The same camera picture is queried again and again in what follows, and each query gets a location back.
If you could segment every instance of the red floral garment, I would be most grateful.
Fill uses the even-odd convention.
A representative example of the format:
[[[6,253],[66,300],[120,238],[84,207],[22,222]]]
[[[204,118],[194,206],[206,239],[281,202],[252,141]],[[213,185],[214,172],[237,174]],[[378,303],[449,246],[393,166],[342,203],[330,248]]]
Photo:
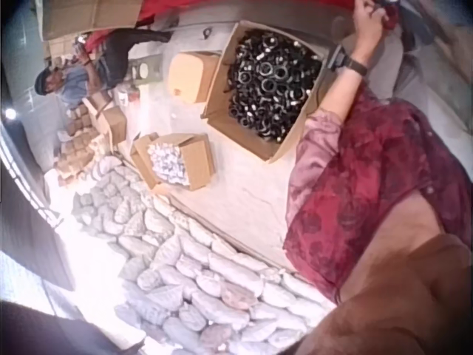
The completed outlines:
[[[446,233],[472,247],[472,184],[464,168],[413,105],[381,105],[365,89],[334,155],[295,214],[287,258],[324,296],[339,301],[387,213],[418,190]]]

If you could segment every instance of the wristwatch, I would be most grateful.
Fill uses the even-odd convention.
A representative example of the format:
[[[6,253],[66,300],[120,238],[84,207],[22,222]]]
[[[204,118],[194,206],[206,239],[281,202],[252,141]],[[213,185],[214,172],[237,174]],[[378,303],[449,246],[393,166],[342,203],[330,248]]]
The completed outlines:
[[[342,65],[351,70],[355,70],[361,76],[365,76],[368,73],[368,68],[358,63],[355,59],[351,59],[348,55],[344,58]]]

